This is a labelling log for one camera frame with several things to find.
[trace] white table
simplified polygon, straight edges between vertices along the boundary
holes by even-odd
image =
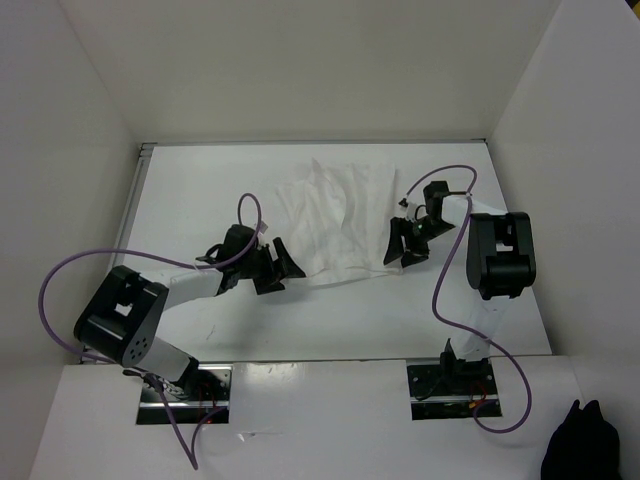
[[[327,162],[389,161],[397,167],[397,198],[422,174],[464,163],[479,173],[475,197],[505,208],[486,145],[462,144],[289,144],[155,147],[144,165],[120,246],[185,262],[222,241],[236,221],[236,203],[255,193],[269,233],[285,233],[287,217],[275,187],[304,178],[311,159]],[[466,188],[467,171],[438,178],[454,190]],[[421,189],[415,192],[420,200]],[[247,202],[245,216],[251,213]],[[387,276],[330,288],[287,287],[256,296],[245,281],[217,297],[174,308],[163,316],[158,335],[201,361],[299,361],[437,357],[451,330],[430,308],[435,280],[455,231],[431,243],[429,261],[403,276]],[[473,291],[465,276],[466,242],[442,291],[440,305],[464,321]],[[129,267],[161,268],[126,257]],[[496,340],[517,355],[550,354],[531,289],[506,314]]]
[[[520,362],[534,403],[509,435],[472,419],[412,421],[403,361],[238,364],[229,424],[203,428],[198,472],[170,426],[135,425],[139,380],[117,366],[68,366],[31,480],[532,480],[581,395],[566,357]],[[507,359],[493,367],[504,417],[485,422],[506,427],[524,410],[524,387]],[[190,439],[193,425],[181,429]]]

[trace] white wall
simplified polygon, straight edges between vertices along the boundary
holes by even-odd
[[[22,479],[63,352],[36,298],[46,271],[111,246],[135,168],[132,136],[54,0],[0,0],[0,478]],[[48,296],[64,338],[106,258],[68,269]]]
[[[564,0],[489,141],[531,214],[537,298],[585,399],[640,458],[640,22],[623,0]]]
[[[558,0],[61,0],[141,141],[469,139]]]

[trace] white cloth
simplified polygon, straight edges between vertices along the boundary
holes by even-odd
[[[307,278],[328,285],[398,274],[382,264],[394,212],[395,167],[390,164],[321,165],[277,194],[291,224],[284,244]]]

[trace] towel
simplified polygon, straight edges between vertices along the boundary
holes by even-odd
[[[386,163],[342,166],[311,162],[304,180],[281,185],[278,197],[290,231],[285,246],[307,278],[305,285],[330,285],[399,274],[382,264],[393,216],[395,167]]]

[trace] black glove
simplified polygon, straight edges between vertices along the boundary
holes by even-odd
[[[542,480],[621,480],[618,431],[602,417],[597,400],[573,406],[542,461]]]

